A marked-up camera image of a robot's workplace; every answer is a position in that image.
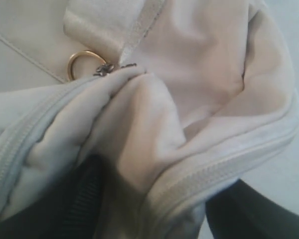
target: stitching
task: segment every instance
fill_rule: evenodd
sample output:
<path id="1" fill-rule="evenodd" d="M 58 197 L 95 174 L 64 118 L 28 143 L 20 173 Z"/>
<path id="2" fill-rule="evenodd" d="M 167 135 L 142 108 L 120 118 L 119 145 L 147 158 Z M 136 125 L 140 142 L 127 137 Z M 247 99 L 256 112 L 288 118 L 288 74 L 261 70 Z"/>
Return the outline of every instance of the stitching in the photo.
<path id="1" fill-rule="evenodd" d="M 61 83 L 65 83 L 66 80 L 63 77 L 60 77 L 56 74 L 54 74 L 53 72 L 51 72 L 49 69 L 47 69 L 43 64 L 41 64 L 40 62 L 34 60 L 32 57 L 30 57 L 28 54 L 26 54 L 24 51 L 22 51 L 20 48 L 16 47 L 15 45 L 13 45 L 10 41 L 8 41 L 3 35 L 0 34 L 0 41 L 3 42 L 5 45 L 7 45 L 8 47 L 10 47 L 12 50 L 14 50 L 15 52 L 17 52 L 19 55 L 23 56 L 26 60 L 28 60 L 29 62 L 31 62 L 33 65 L 37 66 L 38 68 L 40 68 L 41 70 L 43 70 L 45 73 L 49 74 L 50 76 L 52 76 L 54 79 L 58 80 Z"/>

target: leather strap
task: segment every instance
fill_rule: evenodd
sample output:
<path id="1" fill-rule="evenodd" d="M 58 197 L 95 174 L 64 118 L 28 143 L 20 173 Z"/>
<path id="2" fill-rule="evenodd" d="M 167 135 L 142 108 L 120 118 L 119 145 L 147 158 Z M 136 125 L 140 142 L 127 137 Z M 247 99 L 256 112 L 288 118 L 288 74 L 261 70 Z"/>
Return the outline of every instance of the leather strap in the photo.
<path id="1" fill-rule="evenodd" d="M 70 0 L 64 32 L 121 65 L 155 22 L 165 0 Z"/>

